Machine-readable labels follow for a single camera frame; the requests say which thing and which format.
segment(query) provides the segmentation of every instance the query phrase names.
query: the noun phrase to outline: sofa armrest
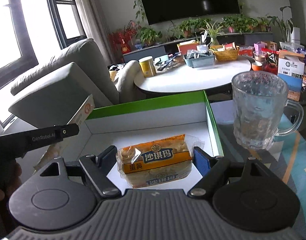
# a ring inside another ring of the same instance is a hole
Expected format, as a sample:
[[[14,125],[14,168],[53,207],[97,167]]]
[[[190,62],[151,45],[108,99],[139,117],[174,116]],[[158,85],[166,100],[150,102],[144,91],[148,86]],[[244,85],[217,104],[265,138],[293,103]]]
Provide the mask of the sofa armrest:
[[[37,128],[64,125],[90,94],[93,94],[95,107],[112,105],[79,66],[72,62],[20,91],[14,96],[9,111]]]
[[[138,71],[142,70],[136,60],[131,60],[120,70],[116,85],[120,93],[120,104],[146,99],[146,95],[134,84],[134,78]]]

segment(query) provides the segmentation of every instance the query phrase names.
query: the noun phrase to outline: window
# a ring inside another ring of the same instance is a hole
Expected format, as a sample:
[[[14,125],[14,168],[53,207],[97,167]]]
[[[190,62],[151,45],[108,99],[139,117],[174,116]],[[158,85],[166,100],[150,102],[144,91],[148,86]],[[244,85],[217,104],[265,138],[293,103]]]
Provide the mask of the window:
[[[48,5],[62,48],[86,38],[75,0],[48,0]]]
[[[0,0],[0,123],[13,96],[11,81],[47,62],[56,52],[85,39],[75,0]]]
[[[0,0],[0,88],[37,64],[20,0]]]
[[[61,50],[47,0],[21,0],[28,35],[39,63]]]

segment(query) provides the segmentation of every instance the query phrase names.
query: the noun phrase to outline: flower vase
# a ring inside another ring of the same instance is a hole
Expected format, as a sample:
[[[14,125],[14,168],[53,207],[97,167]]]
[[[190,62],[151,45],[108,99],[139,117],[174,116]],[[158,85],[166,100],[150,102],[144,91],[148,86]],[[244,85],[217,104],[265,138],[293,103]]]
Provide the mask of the flower vase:
[[[211,36],[211,42],[210,42],[209,47],[217,46],[217,45],[219,45],[219,41],[217,40],[216,36],[214,36],[214,37]]]

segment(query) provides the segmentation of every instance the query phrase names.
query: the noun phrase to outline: red package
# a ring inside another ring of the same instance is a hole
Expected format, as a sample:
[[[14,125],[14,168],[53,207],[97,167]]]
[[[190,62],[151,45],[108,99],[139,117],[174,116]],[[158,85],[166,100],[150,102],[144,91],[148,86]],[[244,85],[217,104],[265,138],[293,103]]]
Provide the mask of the red package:
[[[267,49],[267,48],[261,48],[261,51],[265,52],[269,57],[269,62],[274,63],[276,65],[279,64],[279,51]]]
[[[253,57],[253,51],[254,51],[253,46],[244,46],[244,47],[240,47],[240,51],[238,52],[238,54]]]

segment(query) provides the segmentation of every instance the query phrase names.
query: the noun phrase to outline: human hand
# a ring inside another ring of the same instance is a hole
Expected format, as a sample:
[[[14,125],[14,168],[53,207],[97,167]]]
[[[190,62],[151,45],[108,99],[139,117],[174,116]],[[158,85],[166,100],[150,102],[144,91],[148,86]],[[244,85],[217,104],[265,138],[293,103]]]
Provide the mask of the human hand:
[[[4,199],[5,194],[6,196],[10,197],[11,194],[13,194],[14,191],[19,188],[19,186],[21,185],[21,181],[19,178],[20,175],[21,175],[21,167],[18,163],[16,163],[15,170],[14,170],[14,177],[12,181],[9,183],[9,185],[7,185],[5,192],[3,192],[0,189],[0,201]]]

